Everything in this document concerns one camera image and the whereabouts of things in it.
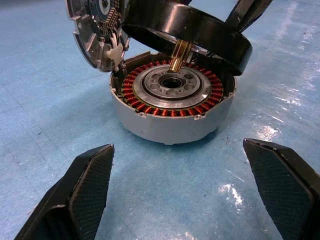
blue floor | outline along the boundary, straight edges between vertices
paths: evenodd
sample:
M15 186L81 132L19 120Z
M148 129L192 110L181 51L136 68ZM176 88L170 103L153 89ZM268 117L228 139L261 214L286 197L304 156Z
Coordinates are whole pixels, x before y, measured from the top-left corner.
M234 0L194 0L223 20ZM227 120L166 146L117 119L109 74L91 68L63 0L0 1L0 240L88 149L115 145L97 240L279 240L243 138L289 146L320 173L320 4L275 0L245 31L254 52ZM126 57L147 51L132 40Z

black plastic part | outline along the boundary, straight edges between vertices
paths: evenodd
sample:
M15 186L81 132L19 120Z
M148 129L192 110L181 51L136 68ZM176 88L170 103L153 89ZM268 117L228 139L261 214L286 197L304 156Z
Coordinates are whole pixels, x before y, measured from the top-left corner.
M320 239L319 175L291 148L256 139L245 139L243 147L283 240Z
M113 156L113 145L77 156L15 239L94 240L106 207Z
M221 57L219 61L228 65L235 76L243 73L252 54L250 42L235 28L173 1L130 1L122 29L137 41L168 55L175 43L154 31L193 43Z

